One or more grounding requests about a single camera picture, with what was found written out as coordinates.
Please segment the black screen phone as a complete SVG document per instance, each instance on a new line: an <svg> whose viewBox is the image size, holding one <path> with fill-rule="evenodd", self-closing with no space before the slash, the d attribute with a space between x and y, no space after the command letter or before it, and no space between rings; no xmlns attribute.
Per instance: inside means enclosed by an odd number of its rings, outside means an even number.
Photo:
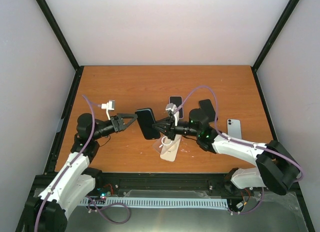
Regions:
<svg viewBox="0 0 320 232"><path fill-rule="evenodd" d="M169 102L174 104L176 107L179 107L182 104L183 99L181 96L170 96Z"/></svg>

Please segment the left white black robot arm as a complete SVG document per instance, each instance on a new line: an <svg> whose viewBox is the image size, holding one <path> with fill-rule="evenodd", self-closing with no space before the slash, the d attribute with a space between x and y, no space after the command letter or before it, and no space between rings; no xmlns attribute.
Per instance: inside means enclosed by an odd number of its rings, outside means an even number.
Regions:
<svg viewBox="0 0 320 232"><path fill-rule="evenodd" d="M77 119L77 133L67 161L52 182L24 206L26 232L64 232L70 215L90 192L103 190L102 171L90 167L100 147L98 139L124 131L138 116L117 114L107 121L84 113Z"/></svg>

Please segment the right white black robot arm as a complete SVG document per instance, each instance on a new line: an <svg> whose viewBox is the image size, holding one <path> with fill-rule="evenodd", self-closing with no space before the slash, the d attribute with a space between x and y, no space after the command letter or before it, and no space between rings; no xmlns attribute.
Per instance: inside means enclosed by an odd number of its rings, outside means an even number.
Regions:
<svg viewBox="0 0 320 232"><path fill-rule="evenodd" d="M253 165L250 169L230 172L230 183L238 189L261 187L285 195L303 175L300 165L278 141L264 144L234 138L211 127L201 109L191 110L188 121L180 122L172 111L168 114L153 124L153 128L168 139L173 140L176 135L194 136L204 151L232 156Z"/></svg>

